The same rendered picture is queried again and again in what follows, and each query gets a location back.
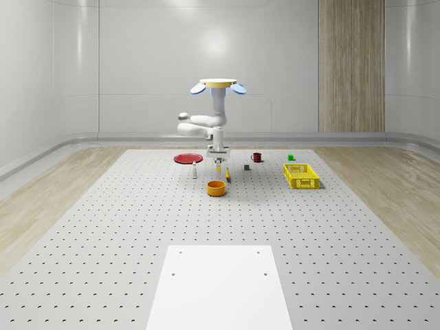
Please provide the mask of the yellow basket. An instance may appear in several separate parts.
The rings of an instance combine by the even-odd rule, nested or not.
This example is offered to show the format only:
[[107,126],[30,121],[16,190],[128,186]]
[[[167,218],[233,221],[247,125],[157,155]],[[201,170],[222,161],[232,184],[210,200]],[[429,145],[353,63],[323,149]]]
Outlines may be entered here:
[[308,164],[283,164],[283,174],[291,188],[320,187],[319,176]]

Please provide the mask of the red plate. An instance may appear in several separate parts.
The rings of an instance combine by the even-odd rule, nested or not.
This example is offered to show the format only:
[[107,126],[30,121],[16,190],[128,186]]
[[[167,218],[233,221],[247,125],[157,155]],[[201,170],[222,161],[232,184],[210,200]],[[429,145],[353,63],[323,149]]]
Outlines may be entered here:
[[183,153],[174,156],[174,161],[178,164],[192,164],[199,163],[203,160],[203,156],[197,153]]

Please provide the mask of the white board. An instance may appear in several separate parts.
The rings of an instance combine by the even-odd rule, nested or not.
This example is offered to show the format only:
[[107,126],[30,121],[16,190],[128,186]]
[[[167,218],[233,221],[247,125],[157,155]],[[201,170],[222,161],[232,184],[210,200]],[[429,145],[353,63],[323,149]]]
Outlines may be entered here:
[[146,330],[292,330],[271,247],[169,246]]

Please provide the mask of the yellow bowl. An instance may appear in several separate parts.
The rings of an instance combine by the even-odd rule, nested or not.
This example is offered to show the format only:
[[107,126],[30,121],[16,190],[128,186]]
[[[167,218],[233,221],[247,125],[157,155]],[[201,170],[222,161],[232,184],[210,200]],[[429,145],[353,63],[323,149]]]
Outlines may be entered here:
[[220,197],[226,193],[226,183],[224,181],[213,180],[206,184],[207,194],[214,197]]

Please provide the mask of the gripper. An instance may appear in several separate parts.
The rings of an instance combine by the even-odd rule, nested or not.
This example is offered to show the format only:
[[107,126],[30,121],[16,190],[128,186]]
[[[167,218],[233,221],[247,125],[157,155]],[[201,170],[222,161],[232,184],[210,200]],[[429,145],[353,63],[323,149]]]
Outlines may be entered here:
[[208,145],[207,157],[214,159],[217,166],[230,156],[230,148],[228,146]]

